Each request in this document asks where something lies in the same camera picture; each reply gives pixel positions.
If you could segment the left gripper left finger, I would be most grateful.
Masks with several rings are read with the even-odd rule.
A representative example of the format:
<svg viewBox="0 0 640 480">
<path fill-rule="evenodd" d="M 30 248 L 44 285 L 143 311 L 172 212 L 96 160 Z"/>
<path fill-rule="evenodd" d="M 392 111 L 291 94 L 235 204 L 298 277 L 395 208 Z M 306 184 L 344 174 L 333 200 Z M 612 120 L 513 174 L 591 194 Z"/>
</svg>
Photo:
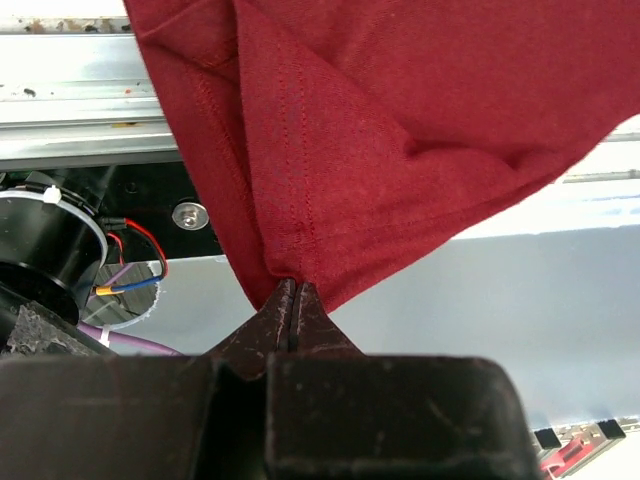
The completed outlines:
<svg viewBox="0 0 640 480">
<path fill-rule="evenodd" d="M 1 293 L 5 479 L 263 479 L 270 354 L 287 348 L 296 286 L 279 284 L 200 356 L 118 356 Z"/>
</svg>

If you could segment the maroon t shirt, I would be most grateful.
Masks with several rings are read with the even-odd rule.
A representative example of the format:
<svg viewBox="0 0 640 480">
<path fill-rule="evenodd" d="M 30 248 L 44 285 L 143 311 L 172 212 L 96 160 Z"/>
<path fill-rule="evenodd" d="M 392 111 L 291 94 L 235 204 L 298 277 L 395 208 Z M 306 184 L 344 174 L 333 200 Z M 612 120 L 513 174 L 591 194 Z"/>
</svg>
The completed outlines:
<svg viewBox="0 0 640 480">
<path fill-rule="evenodd" d="M 335 309 L 639 111 L 635 1 L 130 1 L 247 298 Z"/>
</svg>

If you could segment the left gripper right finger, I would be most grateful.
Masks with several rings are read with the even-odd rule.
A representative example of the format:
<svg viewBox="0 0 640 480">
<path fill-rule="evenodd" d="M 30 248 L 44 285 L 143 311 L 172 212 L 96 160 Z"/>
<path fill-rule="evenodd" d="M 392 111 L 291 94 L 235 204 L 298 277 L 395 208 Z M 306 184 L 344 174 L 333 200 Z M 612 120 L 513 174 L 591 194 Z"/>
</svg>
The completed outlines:
<svg viewBox="0 0 640 480">
<path fill-rule="evenodd" d="M 272 479 L 536 479 L 506 372 L 478 357 L 366 356 L 315 288 L 292 304 L 288 345 L 266 371 Z"/>
</svg>

